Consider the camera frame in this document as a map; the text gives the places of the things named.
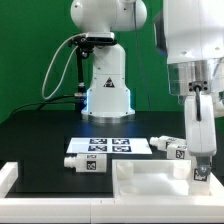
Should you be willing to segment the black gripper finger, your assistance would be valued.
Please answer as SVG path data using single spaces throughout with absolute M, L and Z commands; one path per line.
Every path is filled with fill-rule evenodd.
M 209 176 L 211 173 L 211 161 L 209 157 L 197 157 L 197 171 L 202 177 Z

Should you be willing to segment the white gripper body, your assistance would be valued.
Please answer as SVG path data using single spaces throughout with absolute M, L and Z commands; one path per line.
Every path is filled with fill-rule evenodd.
M 185 99 L 185 133 L 187 149 L 191 156 L 206 157 L 216 154 L 216 131 L 212 97 L 200 96 L 201 120 L 197 120 L 196 97 L 188 96 Z

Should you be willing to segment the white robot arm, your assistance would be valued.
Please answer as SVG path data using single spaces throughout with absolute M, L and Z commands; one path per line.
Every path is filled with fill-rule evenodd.
M 169 91 L 184 104 L 187 149 L 201 176 L 211 172 L 216 154 L 215 118 L 224 113 L 224 0 L 162 0 L 153 22 L 144 0 L 73 0 L 70 15 L 82 34 L 74 41 L 81 56 L 93 57 L 92 81 L 81 110 L 87 120 L 130 117 L 125 83 L 125 51 L 115 41 L 119 31 L 150 30 L 142 53 L 159 52 L 166 60 Z

